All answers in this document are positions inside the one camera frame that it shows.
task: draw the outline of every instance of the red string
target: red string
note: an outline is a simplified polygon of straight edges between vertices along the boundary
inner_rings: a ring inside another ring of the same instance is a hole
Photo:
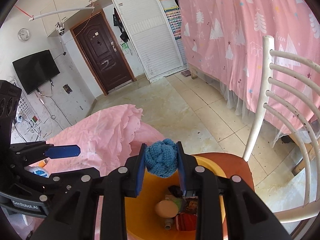
[[[15,5],[15,7],[17,7],[20,11],[22,11],[25,15],[28,15],[24,10],[20,9],[18,6]]]

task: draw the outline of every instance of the tv screen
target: tv screen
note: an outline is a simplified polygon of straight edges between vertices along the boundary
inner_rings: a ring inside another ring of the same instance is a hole
[[[12,64],[28,95],[60,73],[49,50],[23,57]]]

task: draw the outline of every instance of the clock face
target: clock face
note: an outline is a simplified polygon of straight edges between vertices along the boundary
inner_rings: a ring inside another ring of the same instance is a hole
[[[30,37],[29,35],[29,31],[25,28],[22,28],[19,32],[18,32],[18,37],[21,41],[27,41]]]

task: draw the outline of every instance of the brown door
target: brown door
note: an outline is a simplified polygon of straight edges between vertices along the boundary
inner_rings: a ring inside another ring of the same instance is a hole
[[[101,13],[74,28],[73,32],[106,91],[132,80]]]

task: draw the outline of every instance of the yellow basket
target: yellow basket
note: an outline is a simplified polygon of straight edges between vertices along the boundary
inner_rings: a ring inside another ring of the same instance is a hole
[[[211,170],[214,174],[225,177],[224,171],[215,162],[195,156],[199,165]],[[137,240],[194,240],[196,231],[177,231],[175,226],[164,229],[164,219],[157,216],[155,206],[164,199],[171,185],[179,185],[178,172],[162,179],[145,170],[142,190],[137,198],[125,198],[125,217],[128,233]],[[220,196],[222,221],[225,210]]]

